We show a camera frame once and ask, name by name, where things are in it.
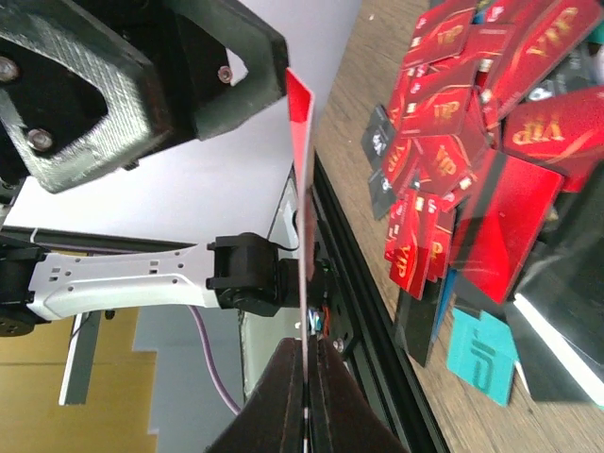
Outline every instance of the bolt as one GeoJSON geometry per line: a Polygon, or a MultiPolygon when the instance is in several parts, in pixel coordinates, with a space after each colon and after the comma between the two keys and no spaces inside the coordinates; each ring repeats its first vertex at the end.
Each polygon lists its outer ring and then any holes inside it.
{"type": "Polygon", "coordinates": [[[0,82],[9,83],[19,76],[19,66],[12,59],[0,57],[0,82]]]}
{"type": "Polygon", "coordinates": [[[336,351],[338,351],[339,353],[343,353],[344,352],[344,340],[342,340],[341,338],[337,339],[336,341],[333,342],[333,347],[335,347],[336,351]]]}
{"type": "Polygon", "coordinates": [[[228,66],[221,66],[221,68],[218,70],[218,78],[223,83],[230,83],[230,81],[233,79],[233,72],[228,66]]]}
{"type": "Polygon", "coordinates": [[[53,136],[44,129],[31,129],[27,132],[27,144],[36,151],[43,153],[54,144],[53,136]]]}

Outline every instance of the metal screw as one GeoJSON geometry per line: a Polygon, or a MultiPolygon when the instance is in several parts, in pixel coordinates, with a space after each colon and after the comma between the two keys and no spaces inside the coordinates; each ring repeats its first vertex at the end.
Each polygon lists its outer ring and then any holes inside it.
{"type": "Polygon", "coordinates": [[[9,83],[19,76],[19,66],[12,59],[0,57],[0,82],[9,83]]]}
{"type": "Polygon", "coordinates": [[[333,342],[333,347],[336,348],[336,351],[343,353],[344,352],[344,340],[341,338],[337,339],[333,342]]]}
{"type": "Polygon", "coordinates": [[[27,132],[27,144],[36,151],[43,153],[54,144],[53,136],[44,129],[31,129],[27,132]]]}
{"type": "Polygon", "coordinates": [[[218,78],[223,83],[230,83],[230,81],[233,79],[233,72],[228,66],[222,66],[218,70],[218,78]]]}

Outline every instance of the wood grain surface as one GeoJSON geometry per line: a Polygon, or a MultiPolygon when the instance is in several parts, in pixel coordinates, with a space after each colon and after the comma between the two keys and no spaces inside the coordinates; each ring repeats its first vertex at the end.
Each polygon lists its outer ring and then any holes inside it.
{"type": "MultiPolygon", "coordinates": [[[[386,220],[373,219],[367,179],[371,168],[360,140],[376,103],[386,104],[427,0],[364,0],[315,144],[329,180],[391,316],[398,289],[383,258],[386,220]]],[[[461,382],[445,366],[451,331],[445,324],[426,369],[414,363],[452,452],[604,451],[604,412],[583,405],[535,404],[517,378],[508,408],[461,382]]]]}

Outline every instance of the wooden tabletop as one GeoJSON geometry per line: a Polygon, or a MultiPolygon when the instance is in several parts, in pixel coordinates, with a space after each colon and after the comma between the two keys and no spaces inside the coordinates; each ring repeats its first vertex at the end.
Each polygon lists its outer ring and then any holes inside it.
{"type": "MultiPolygon", "coordinates": [[[[371,167],[360,141],[375,104],[388,102],[417,16],[427,9],[428,0],[363,0],[315,142],[393,318],[398,289],[383,258],[387,221],[373,218],[367,187],[371,167]]],[[[450,331],[449,314],[428,367],[413,365],[452,452],[604,451],[604,411],[533,403],[518,378],[510,406],[501,408],[462,383],[445,366],[450,331]]]]}

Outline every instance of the white panel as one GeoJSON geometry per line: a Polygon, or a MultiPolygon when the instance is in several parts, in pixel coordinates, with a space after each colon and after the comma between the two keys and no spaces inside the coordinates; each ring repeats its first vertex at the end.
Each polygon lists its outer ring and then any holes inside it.
{"type": "MultiPolygon", "coordinates": [[[[286,37],[290,63],[322,111],[361,0],[244,3],[286,37]]],[[[281,100],[234,132],[185,143],[67,193],[51,195],[28,180],[7,225],[189,243],[243,231],[266,235],[291,164],[281,100]]]]}

